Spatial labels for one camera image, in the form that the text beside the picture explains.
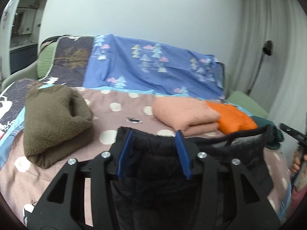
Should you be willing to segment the person's right hand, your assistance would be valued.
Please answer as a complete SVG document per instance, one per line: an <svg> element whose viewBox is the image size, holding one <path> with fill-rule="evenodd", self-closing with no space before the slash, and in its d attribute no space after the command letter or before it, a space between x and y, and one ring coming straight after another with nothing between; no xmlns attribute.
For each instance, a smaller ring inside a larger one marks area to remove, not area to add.
<svg viewBox="0 0 307 230"><path fill-rule="evenodd" d="M300 171L301 158L299 157L299 155L300 155L299 150L296 150L294 152L294 158L293 158L292 166L290 168L290 171L292 174L296 174L298 171Z"/></svg>

